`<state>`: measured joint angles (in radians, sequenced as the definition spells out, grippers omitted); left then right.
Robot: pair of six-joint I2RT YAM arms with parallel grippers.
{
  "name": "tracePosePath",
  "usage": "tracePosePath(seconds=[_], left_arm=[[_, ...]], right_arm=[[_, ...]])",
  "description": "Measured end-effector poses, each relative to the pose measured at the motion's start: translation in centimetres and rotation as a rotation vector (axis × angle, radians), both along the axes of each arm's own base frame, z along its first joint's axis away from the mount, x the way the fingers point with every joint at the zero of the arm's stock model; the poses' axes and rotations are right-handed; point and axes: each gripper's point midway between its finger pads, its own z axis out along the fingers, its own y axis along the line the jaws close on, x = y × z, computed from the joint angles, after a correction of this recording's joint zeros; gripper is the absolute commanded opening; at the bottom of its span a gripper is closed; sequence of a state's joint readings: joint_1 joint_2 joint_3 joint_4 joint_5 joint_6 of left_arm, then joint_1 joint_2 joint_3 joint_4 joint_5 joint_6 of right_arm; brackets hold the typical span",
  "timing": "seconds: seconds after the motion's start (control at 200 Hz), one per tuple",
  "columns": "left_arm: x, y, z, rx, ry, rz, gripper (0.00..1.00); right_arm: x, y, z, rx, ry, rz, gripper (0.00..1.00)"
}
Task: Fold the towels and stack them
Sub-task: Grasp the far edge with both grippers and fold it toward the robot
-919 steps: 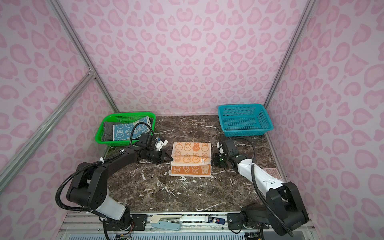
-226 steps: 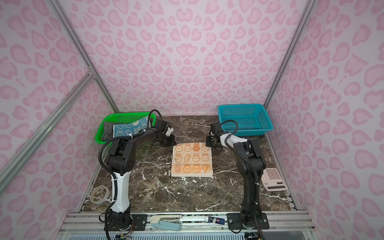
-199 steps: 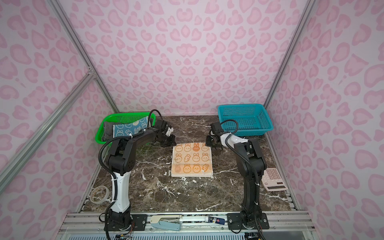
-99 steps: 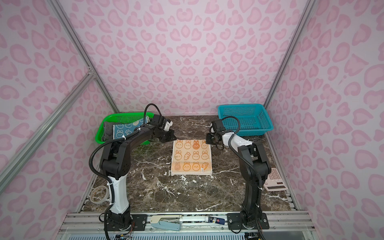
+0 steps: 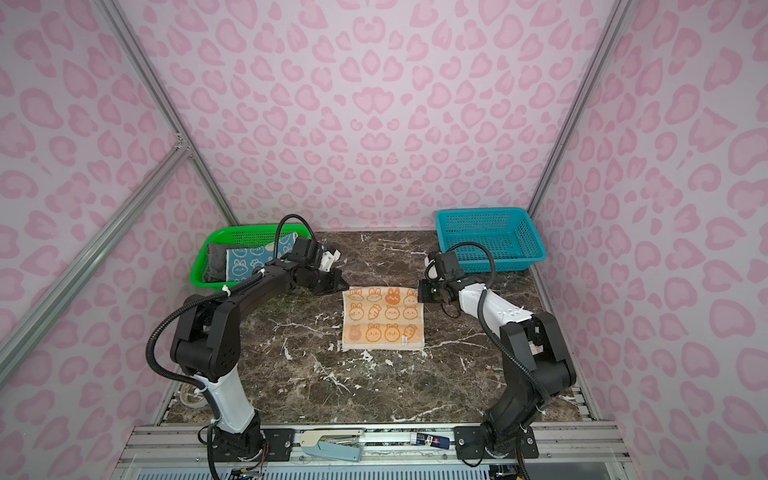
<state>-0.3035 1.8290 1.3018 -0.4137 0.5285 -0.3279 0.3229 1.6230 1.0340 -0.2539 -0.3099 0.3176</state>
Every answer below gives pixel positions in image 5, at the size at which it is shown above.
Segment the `orange patterned cloth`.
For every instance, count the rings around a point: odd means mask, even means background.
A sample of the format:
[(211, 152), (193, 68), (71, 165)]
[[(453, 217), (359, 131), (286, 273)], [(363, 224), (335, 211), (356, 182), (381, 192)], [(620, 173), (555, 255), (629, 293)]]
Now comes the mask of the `orange patterned cloth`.
[(343, 293), (343, 350), (422, 350), (424, 308), (417, 290), (351, 287)]

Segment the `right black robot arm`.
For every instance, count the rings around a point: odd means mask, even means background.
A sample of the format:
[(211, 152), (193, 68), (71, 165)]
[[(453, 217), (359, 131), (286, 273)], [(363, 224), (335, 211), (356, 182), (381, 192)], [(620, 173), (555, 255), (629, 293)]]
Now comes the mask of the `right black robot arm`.
[[(491, 268), (488, 280), (462, 269), (457, 256), (462, 247), (476, 247), (486, 255)], [(480, 424), (453, 429), (457, 458), (471, 468), (493, 458), (512, 458), (513, 476), (528, 479), (525, 458), (538, 456), (531, 425), (553, 398), (575, 384), (577, 374), (556, 318), (547, 312), (531, 313), (493, 292), (496, 276), (495, 260), (486, 247), (461, 242), (427, 255), (417, 296), (423, 304), (455, 305), (476, 318), (502, 356), (505, 390)]]

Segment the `blue patterned cloth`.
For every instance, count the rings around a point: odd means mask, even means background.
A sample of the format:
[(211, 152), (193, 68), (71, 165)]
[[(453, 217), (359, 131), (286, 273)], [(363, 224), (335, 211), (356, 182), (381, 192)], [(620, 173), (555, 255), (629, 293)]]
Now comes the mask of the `blue patterned cloth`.
[(293, 232), (280, 237), (277, 242), (264, 246), (230, 248), (227, 251), (226, 281), (239, 282), (248, 279), (275, 256), (280, 258), (290, 253), (297, 238), (298, 234)]

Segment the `grey towel gold emblem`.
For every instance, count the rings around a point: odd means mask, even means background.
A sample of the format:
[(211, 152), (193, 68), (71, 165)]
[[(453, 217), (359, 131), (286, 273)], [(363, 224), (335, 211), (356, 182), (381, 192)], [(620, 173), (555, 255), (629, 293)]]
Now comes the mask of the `grey towel gold emblem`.
[(206, 245), (207, 266), (203, 272), (205, 283), (224, 282), (227, 271), (228, 244), (208, 243)]

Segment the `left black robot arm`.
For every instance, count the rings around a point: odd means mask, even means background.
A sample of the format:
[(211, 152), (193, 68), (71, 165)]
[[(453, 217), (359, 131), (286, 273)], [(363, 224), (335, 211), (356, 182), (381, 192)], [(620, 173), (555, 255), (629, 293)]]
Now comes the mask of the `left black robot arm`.
[(264, 462), (270, 453), (260, 416), (239, 378), (242, 320), (296, 287), (316, 296), (348, 290), (334, 265), (340, 256), (309, 231), (289, 251), (273, 250), (263, 265), (246, 265), (244, 279), (234, 286), (188, 297), (150, 334), (145, 347), (150, 369), (194, 387), (212, 410), (202, 441), (210, 467), (224, 460)]

